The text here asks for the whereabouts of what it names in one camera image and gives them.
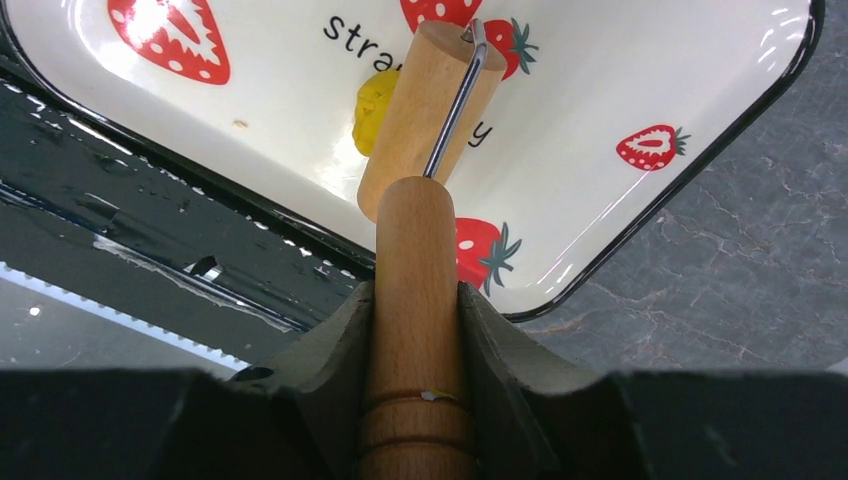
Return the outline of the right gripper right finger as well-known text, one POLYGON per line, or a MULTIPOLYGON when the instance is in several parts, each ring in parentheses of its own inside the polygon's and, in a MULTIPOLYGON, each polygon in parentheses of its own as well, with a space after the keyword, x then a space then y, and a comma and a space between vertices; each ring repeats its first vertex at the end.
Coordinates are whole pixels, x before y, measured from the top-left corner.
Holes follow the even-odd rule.
POLYGON ((458 288, 486 479, 843 479, 847 379, 565 361, 458 288))

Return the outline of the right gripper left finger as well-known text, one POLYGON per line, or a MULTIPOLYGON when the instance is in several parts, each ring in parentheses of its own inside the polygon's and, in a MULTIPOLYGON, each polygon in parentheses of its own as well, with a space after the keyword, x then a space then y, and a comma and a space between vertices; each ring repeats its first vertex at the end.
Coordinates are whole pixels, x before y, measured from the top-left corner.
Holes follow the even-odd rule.
POLYGON ((374 286, 222 380, 194 368, 7 370, 5 479, 350 479, 374 286))

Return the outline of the wooden roller with handle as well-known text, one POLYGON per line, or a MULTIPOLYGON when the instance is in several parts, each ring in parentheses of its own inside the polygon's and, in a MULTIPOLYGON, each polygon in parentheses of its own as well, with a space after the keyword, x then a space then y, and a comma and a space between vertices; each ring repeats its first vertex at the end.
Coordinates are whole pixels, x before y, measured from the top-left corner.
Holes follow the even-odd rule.
POLYGON ((481 20, 418 26, 362 179, 376 225, 361 479, 478 475, 458 313, 455 164, 505 70, 481 20))

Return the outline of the white strawberry tray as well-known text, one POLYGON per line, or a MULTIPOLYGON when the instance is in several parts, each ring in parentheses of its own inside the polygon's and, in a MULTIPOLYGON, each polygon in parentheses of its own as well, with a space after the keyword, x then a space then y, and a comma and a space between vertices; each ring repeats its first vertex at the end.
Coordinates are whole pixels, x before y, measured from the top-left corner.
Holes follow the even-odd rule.
POLYGON ((821 1, 5 1, 12 57, 97 125, 369 263, 355 96, 419 25, 508 62, 447 186, 463 278, 570 295, 797 77, 821 1))

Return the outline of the yellow dough lump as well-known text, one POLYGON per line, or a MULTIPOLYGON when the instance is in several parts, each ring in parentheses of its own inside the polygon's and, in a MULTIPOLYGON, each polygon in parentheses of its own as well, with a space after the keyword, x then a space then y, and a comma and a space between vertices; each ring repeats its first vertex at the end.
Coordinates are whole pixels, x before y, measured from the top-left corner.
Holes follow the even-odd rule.
POLYGON ((357 92, 352 139, 365 157, 372 154, 399 77, 397 70, 377 72, 357 92))

